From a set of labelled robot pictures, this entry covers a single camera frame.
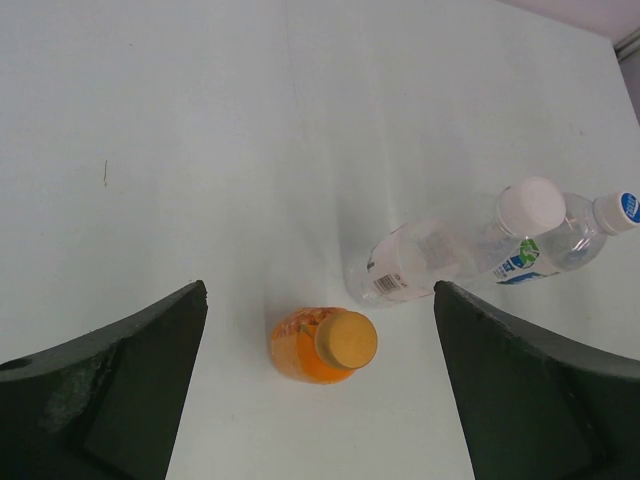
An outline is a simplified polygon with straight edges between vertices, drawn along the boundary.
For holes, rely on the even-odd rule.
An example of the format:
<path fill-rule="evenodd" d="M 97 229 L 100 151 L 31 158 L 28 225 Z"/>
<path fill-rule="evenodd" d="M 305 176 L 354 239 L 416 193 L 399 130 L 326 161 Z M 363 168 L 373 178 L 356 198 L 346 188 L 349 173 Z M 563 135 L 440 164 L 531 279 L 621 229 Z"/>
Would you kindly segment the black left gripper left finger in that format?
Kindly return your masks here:
<path fill-rule="evenodd" d="M 207 316 L 193 282 L 1 365 L 4 479 L 163 479 Z"/>

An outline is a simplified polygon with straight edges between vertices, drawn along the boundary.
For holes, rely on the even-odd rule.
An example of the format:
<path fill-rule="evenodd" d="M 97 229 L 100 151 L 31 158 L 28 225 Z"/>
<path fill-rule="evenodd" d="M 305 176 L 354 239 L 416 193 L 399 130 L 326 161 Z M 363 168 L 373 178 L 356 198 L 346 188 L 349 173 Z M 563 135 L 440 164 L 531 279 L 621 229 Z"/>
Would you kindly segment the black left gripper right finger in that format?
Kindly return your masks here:
<path fill-rule="evenodd" d="M 434 316 L 477 479 L 636 479 L 639 363 L 440 281 Z"/>

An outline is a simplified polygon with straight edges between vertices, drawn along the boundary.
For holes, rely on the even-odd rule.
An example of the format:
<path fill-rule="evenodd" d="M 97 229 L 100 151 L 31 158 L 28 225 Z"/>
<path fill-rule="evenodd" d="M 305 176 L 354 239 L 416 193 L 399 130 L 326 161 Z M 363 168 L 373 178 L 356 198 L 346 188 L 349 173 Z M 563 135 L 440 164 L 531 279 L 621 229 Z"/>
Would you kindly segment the clear bottle blue green label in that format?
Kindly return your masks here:
<path fill-rule="evenodd" d="M 478 283 L 518 285 L 574 271 L 591 262 L 613 237 L 595 219 L 595 199 L 566 193 L 566 215 L 560 226 L 523 240 L 492 272 L 481 276 Z"/>

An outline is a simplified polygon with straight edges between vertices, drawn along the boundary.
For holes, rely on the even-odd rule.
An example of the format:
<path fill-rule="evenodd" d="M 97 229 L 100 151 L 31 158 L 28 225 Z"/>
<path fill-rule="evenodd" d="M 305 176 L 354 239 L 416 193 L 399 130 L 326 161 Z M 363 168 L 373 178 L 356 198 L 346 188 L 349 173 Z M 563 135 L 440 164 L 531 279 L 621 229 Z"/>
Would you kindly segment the clear bottle red white label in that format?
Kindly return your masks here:
<path fill-rule="evenodd" d="M 386 308 L 432 295 L 439 281 L 466 283 L 493 270 L 532 238 L 514 237 L 500 222 L 497 204 L 505 189 L 456 196 L 355 255 L 345 275 L 349 293 Z"/>

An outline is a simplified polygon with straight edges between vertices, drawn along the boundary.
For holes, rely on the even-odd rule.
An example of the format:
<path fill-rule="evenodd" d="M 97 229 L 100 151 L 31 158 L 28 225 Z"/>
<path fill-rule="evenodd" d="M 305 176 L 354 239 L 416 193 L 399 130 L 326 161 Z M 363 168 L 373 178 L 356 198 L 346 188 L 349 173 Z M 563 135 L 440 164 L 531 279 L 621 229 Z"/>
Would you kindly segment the plain white bottle cap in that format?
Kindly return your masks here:
<path fill-rule="evenodd" d="M 499 196 L 497 213 L 514 237 L 536 237 L 557 228 L 566 215 L 560 189 L 543 177 L 530 177 L 505 189 Z"/>

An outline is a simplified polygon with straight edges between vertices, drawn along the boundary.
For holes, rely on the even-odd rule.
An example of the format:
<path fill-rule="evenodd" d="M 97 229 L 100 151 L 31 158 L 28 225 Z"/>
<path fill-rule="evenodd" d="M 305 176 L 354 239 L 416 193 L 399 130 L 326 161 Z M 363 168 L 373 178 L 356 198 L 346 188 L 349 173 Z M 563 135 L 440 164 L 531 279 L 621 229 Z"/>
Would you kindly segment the blue white Pocari cap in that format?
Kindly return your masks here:
<path fill-rule="evenodd" d="M 601 196 L 594 200 L 594 215 L 607 234 L 619 235 L 639 226 L 639 200 L 626 191 Z"/>

